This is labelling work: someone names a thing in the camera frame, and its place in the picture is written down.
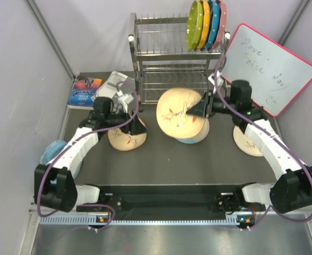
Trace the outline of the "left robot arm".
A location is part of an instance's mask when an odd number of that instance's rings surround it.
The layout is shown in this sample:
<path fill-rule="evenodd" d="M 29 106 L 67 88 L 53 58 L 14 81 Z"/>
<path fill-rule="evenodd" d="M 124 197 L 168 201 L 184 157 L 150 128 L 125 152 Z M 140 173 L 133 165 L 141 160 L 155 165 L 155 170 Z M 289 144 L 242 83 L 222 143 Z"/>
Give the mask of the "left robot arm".
<path fill-rule="evenodd" d="M 84 157 L 109 131 L 120 129 L 131 135 L 146 134 L 147 128 L 137 112 L 114 112 L 108 97 L 95 99 L 93 110 L 76 129 L 74 137 L 47 164 L 39 164 L 34 171 L 34 202 L 37 207 L 70 212 L 76 206 L 89 204 L 102 210 L 107 203 L 101 188 L 95 185 L 76 185 L 74 175 Z"/>

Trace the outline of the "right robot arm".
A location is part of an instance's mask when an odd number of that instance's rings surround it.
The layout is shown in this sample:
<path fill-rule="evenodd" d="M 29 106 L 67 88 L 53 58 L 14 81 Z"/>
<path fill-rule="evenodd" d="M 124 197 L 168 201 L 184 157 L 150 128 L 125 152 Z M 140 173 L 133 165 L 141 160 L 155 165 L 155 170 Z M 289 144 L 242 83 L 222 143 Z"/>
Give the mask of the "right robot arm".
<path fill-rule="evenodd" d="M 226 97 L 207 91 L 186 113 L 206 118 L 215 113 L 231 115 L 235 126 L 253 142 L 272 168 L 274 184 L 248 183 L 234 192 L 233 201 L 238 209 L 246 210 L 253 203 L 260 203 L 285 214 L 312 205 L 312 166 L 292 154 L 263 110 L 253 105 L 252 88 L 247 81 L 233 81 Z"/>

